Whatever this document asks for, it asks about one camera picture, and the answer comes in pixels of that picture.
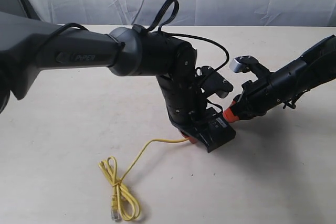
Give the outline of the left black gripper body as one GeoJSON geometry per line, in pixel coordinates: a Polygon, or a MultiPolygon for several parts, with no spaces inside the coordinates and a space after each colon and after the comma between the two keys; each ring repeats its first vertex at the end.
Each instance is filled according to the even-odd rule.
{"type": "Polygon", "coordinates": [[[207,101],[196,72],[171,72],[156,79],[172,125],[184,136],[209,136],[207,101]]]}

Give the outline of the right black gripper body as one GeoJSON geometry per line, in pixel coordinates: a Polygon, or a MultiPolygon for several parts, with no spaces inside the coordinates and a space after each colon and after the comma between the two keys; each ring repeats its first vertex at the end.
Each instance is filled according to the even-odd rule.
{"type": "Polygon", "coordinates": [[[294,60],[265,78],[245,82],[243,92],[234,98],[238,103],[233,105],[233,113],[240,120],[250,120],[281,103],[294,109],[295,102],[307,92],[307,88],[297,87],[306,67],[304,61],[294,60]]]}

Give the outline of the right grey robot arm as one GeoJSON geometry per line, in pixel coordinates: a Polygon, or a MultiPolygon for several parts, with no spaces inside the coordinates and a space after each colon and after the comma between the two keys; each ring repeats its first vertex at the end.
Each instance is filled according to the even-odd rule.
{"type": "Polygon", "coordinates": [[[236,57],[229,67],[234,73],[252,72],[257,80],[242,84],[242,93],[223,113],[227,122],[263,116],[280,104],[295,109],[306,92],[335,79],[335,36],[321,40],[275,72],[252,56],[236,57]]]}

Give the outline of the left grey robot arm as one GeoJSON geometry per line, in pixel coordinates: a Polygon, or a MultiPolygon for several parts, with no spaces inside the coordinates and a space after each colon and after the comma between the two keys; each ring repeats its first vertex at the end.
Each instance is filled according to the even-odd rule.
{"type": "Polygon", "coordinates": [[[168,35],[119,27],[94,33],[1,13],[1,108],[23,99],[42,70],[107,67],[117,76],[155,76],[171,123],[208,143],[206,99],[195,80],[196,50],[168,35]]]}

